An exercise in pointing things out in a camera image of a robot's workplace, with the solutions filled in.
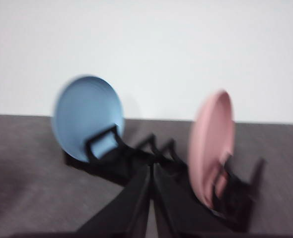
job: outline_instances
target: black plastic holder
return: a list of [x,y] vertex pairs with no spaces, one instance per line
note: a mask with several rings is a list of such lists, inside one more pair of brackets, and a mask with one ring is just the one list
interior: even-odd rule
[[[114,134],[118,146],[98,159],[92,153],[91,145],[109,133]],[[152,153],[143,150],[148,145]],[[56,233],[55,237],[144,237],[149,200],[153,198],[160,237],[291,238],[233,232],[246,232],[249,228],[265,164],[263,159],[257,163],[251,183],[241,181],[227,163],[221,165],[216,181],[225,172],[228,180],[219,198],[213,186],[214,210],[211,210],[194,195],[188,179],[188,167],[178,157],[173,139],[158,150],[155,135],[151,134],[132,148],[122,141],[115,125],[88,138],[84,150],[89,163],[81,162],[64,151],[65,163],[126,187],[76,232]],[[27,234],[22,237],[53,237],[53,234]]]

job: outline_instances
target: gray countertop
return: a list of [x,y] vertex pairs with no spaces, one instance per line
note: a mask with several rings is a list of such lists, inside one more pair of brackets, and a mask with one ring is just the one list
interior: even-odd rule
[[[189,121],[126,120],[129,145],[150,133],[170,138],[186,159]],[[250,232],[293,234],[293,125],[236,124],[233,170],[248,179],[267,160]],[[49,117],[0,116],[0,237],[22,232],[74,231],[122,187],[68,167]],[[146,237],[157,237],[153,206]]]

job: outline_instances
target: white wall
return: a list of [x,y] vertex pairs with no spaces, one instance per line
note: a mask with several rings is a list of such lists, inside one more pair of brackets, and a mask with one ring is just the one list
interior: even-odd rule
[[293,123],[293,0],[0,0],[0,114],[50,115],[80,74],[127,118],[193,119],[225,88],[237,121]]

